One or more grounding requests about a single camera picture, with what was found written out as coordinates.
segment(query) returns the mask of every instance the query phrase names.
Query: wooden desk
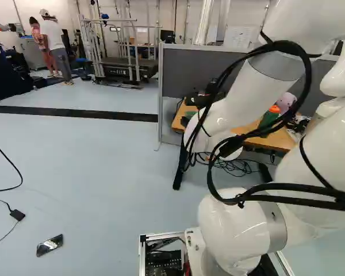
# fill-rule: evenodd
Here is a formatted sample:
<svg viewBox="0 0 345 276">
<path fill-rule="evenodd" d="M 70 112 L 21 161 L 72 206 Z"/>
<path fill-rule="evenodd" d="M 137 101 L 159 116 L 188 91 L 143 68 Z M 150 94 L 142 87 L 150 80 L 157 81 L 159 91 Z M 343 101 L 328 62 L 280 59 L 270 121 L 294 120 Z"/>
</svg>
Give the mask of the wooden desk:
<svg viewBox="0 0 345 276">
<path fill-rule="evenodd" d="M 180 123 L 181 118 L 187 111 L 198 111 L 195 106 L 186 106 L 184 101 L 182 102 L 174 121 L 171 124 L 171 128 L 177 132 L 184 132 L 185 127 Z M 241 126 L 240 128 L 233 128 L 231 131 L 236 134 L 248 133 L 258 127 L 260 120 L 253 122 L 252 124 Z M 254 137 L 246 140 L 244 145 L 249 145 L 257 148 L 265 148 L 268 150 L 275 150 L 281 152 L 288 152 L 295 146 L 295 141 L 290 137 L 285 128 L 282 128 L 266 138 Z"/>
</svg>

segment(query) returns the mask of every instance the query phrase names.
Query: black floor stripe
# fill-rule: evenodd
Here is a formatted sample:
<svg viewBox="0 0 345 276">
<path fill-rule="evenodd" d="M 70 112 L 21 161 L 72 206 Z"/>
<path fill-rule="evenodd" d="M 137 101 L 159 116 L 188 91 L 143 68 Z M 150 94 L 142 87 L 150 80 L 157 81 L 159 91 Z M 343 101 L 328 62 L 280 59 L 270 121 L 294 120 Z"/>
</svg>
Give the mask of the black floor stripe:
<svg viewBox="0 0 345 276">
<path fill-rule="evenodd" d="M 94 118 L 108 120 L 157 122 L 157 114 L 110 112 L 82 109 L 58 109 L 58 108 L 30 108 L 24 106 L 3 106 L 0 105 L 0 113 L 25 114 L 55 117 Z"/>
</svg>

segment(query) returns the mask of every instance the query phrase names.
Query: white t-shirt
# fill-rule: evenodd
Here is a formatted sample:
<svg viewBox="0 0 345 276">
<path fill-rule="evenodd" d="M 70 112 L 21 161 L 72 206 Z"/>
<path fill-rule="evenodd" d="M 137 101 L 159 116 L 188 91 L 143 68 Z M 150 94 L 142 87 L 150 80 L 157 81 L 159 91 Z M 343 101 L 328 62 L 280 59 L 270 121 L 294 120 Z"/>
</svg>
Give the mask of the white t-shirt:
<svg viewBox="0 0 345 276">
<path fill-rule="evenodd" d="M 47 35 L 48 48 L 50 51 L 65 48 L 62 40 L 63 31 L 58 23 L 51 20 L 44 20 L 40 24 L 40 29 L 41 34 Z"/>
</svg>

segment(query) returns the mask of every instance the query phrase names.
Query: shoe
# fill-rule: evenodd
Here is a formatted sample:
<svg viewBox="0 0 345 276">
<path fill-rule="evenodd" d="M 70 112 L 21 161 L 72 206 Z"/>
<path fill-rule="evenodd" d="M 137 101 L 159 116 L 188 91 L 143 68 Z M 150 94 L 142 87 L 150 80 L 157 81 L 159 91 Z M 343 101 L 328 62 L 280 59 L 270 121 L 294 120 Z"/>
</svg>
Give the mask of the shoe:
<svg viewBox="0 0 345 276">
<path fill-rule="evenodd" d="M 62 85 L 73 85 L 74 82 L 71 80 L 70 82 L 62 82 Z"/>
</svg>

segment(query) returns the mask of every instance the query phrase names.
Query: pink toy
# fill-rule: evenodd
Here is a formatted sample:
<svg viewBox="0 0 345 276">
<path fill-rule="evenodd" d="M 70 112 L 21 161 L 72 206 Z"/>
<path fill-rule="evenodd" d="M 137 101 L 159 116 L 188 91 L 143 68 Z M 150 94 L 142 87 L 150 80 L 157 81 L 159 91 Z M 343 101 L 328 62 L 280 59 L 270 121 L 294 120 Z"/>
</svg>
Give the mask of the pink toy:
<svg viewBox="0 0 345 276">
<path fill-rule="evenodd" d="M 285 92 L 280 99 L 277 100 L 276 105 L 280 108 L 280 115 L 283 115 L 289 108 L 297 101 L 292 93 Z"/>
</svg>

